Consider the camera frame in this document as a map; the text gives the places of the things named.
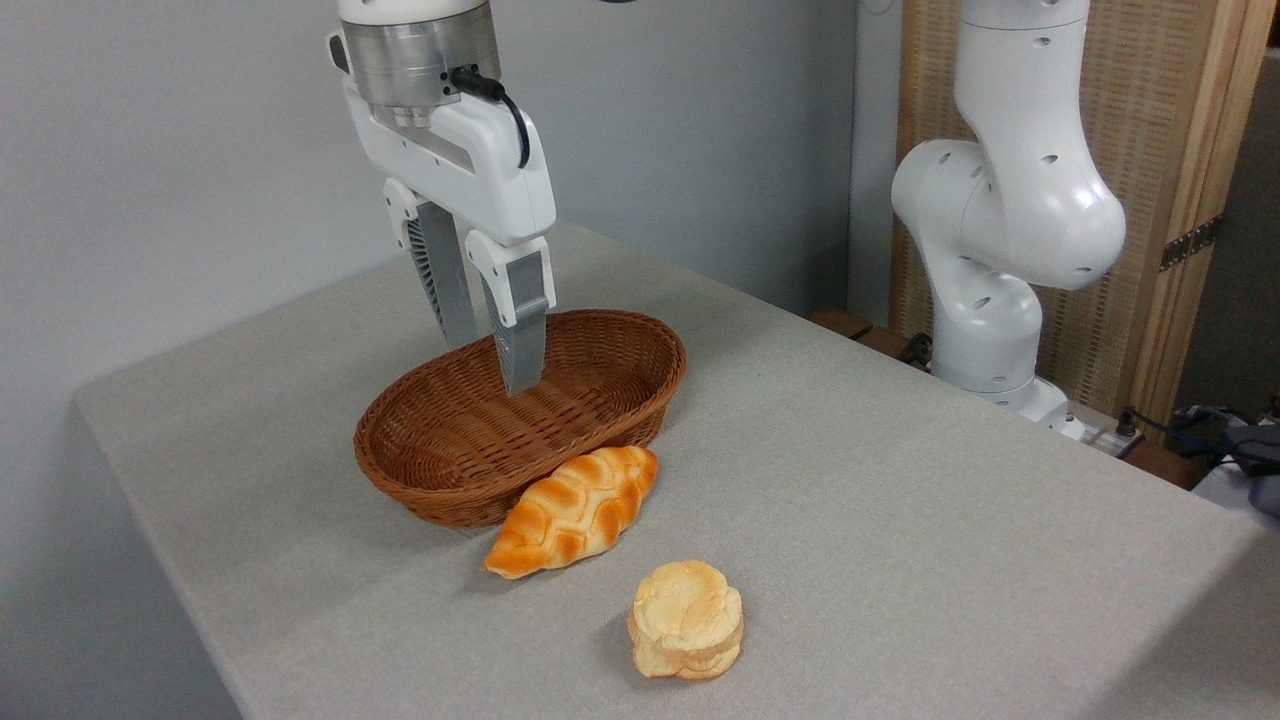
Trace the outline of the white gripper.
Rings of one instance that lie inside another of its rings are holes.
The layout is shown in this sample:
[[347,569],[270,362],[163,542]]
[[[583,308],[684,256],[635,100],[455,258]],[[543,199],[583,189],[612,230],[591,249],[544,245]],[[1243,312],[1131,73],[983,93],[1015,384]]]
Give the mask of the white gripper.
[[456,215],[483,232],[471,231],[465,249],[484,283],[506,392],[532,388],[557,305],[540,236],[556,223],[545,158],[531,119],[453,81],[458,69],[500,74],[494,32],[339,29],[328,50],[344,72],[364,151],[389,178],[383,195],[396,242],[412,258],[445,341],[456,348],[479,337]]

